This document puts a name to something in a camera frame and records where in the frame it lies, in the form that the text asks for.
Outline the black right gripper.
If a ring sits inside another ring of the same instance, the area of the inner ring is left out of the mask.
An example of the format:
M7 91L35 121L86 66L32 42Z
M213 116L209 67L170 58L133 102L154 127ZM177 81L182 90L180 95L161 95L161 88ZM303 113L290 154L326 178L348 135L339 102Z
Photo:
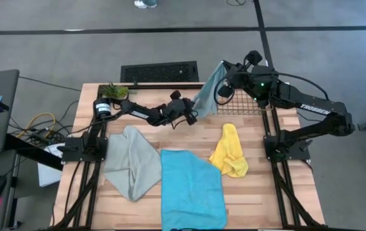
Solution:
M222 61L225 69L229 69L225 75L226 86L232 89L243 89L250 82L252 74L247 72L249 64L242 65L240 63L232 64L226 60Z

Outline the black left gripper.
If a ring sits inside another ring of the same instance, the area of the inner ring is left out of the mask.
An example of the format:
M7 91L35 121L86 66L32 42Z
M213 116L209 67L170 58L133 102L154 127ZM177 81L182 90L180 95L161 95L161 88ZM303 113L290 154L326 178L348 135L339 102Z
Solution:
M185 116L188 125L193 125L197 122L198 112L195 110L195 101L189 98L182 98L172 100L163 109L163 114L168 118L169 122L172 123L181 116Z

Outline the pale blue teal-edged towel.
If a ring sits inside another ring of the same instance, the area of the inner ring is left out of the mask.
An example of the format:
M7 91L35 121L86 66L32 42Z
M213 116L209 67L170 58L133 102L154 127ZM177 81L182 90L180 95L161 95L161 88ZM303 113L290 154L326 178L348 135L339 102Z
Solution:
M214 100L214 88L226 75L227 71L221 61L215 70L212 72L208 81L202 86L199 93L193 98L194 107L193 109L198 113L198 118L205 118L209 114L217 113L217 104Z

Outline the yellow microfiber towel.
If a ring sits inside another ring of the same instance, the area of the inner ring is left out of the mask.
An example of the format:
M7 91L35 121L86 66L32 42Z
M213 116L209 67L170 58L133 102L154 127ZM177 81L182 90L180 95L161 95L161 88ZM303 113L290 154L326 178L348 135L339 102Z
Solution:
M232 178L244 178L249 169L244 157L237 129L234 124L222 126L222 136L209 161L221 173Z

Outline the bright blue microfiber towel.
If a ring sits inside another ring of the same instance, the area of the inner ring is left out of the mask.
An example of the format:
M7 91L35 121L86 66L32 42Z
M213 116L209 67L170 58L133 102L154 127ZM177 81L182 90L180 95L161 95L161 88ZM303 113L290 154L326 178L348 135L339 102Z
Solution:
M227 214L220 171L187 150L161 150L162 231L223 229Z

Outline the black floor vent grate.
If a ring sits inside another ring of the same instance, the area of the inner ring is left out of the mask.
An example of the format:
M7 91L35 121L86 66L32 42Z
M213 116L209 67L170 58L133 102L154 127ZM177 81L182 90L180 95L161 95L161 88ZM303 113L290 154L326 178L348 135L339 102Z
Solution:
M196 61L123 65L121 83L199 82Z

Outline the grey waffle-weave towel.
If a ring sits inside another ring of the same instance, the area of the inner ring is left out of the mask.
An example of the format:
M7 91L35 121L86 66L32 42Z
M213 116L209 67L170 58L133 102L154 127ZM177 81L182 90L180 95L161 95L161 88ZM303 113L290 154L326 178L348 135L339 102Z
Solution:
M105 178L129 201L138 201L162 179L160 154L134 126L111 134Z

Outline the potted green plant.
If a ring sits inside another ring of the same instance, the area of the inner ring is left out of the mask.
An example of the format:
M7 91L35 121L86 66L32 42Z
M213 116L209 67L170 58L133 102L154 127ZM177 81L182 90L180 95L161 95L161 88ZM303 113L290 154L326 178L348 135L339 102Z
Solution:
M112 99L127 99L129 96L129 89L127 87L113 83L103 86L100 92L103 96Z

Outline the person's shoe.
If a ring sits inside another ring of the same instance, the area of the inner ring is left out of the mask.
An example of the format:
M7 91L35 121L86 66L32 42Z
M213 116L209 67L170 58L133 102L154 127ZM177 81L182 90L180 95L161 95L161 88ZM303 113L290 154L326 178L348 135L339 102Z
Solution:
M157 0L134 0L134 5L139 9L155 8Z

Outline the white paper sheet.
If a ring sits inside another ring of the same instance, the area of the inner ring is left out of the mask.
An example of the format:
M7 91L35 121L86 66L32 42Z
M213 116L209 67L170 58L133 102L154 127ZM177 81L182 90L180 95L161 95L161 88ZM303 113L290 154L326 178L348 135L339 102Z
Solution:
M58 150L59 146L63 146L64 143L53 144L46 146L44 151L51 153L54 156L62 158L62 152ZM53 169L51 167L45 166L38 163L38 184L40 187L46 187L48 185L59 182L62 177L62 171Z

